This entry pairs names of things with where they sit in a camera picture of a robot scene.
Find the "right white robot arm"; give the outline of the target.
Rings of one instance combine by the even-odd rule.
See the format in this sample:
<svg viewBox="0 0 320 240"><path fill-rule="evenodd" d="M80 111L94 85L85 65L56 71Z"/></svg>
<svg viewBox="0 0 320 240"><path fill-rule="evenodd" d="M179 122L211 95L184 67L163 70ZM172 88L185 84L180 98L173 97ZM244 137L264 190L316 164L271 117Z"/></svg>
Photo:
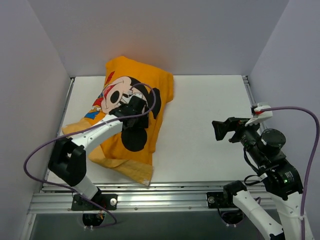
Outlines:
<svg viewBox="0 0 320 240"><path fill-rule="evenodd" d="M217 141L233 132L229 142L241 143L244 159L253 159L255 164L250 167L274 202L280 222L263 209L239 180L223 187L223 203L240 209L266 240L314 239L309 220L301 213L304 209L301 177L282 152L285 136L272 128L258 133L260 125L251 124L248 118L229 117L224 122L212 121L212 126Z"/></svg>

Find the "orange Mickey Mouse pillowcase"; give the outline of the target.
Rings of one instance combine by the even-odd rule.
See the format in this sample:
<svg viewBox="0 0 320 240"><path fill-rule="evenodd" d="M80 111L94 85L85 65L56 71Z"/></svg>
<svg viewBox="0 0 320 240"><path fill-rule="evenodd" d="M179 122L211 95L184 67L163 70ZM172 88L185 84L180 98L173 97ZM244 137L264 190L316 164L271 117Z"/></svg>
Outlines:
<svg viewBox="0 0 320 240"><path fill-rule="evenodd" d="M87 129L121 104L127 104L128 91L140 92L146 101L148 128L130 128L105 140L88 156L104 168L119 172L148 186L153 176L153 153L162 126L166 104L174 98L174 77L170 72L124 56L106 63L103 89L92 108L78 122L62 128L63 134Z"/></svg>

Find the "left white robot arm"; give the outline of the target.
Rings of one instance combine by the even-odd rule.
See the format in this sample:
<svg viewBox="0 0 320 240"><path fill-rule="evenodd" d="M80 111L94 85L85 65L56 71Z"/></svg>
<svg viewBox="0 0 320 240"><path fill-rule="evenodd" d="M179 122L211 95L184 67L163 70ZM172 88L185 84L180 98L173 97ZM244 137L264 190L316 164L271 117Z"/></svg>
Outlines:
<svg viewBox="0 0 320 240"><path fill-rule="evenodd" d="M112 109L100 121L85 130L59 137L54 144L48 169L83 197L90 210L103 202L101 190L87 176L87 156L105 140L133 127L148 117L147 102L132 95L128 103Z"/></svg>

